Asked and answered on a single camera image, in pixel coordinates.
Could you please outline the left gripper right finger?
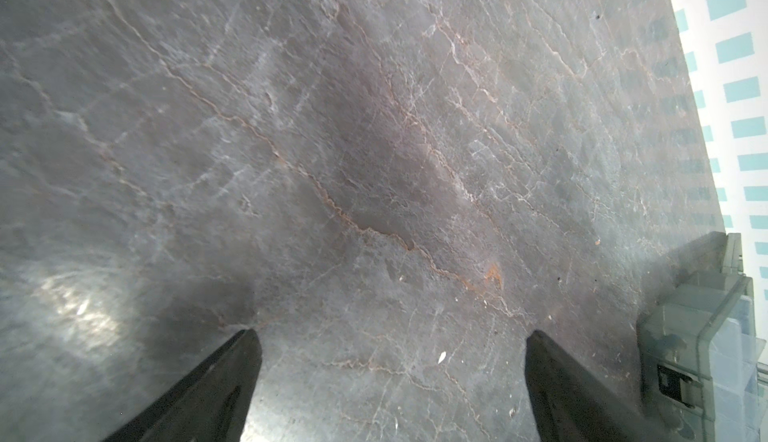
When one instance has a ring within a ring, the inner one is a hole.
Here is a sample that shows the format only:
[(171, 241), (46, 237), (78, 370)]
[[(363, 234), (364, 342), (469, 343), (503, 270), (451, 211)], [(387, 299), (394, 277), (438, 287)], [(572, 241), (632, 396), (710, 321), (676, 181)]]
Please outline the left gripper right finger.
[(526, 340), (524, 374), (542, 441), (668, 439), (541, 330)]

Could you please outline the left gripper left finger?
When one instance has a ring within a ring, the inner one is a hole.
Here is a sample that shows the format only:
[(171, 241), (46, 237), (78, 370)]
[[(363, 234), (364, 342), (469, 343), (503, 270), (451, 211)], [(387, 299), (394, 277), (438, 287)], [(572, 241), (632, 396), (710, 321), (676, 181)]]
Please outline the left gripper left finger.
[(109, 441), (238, 441), (262, 364), (253, 329), (240, 330)]

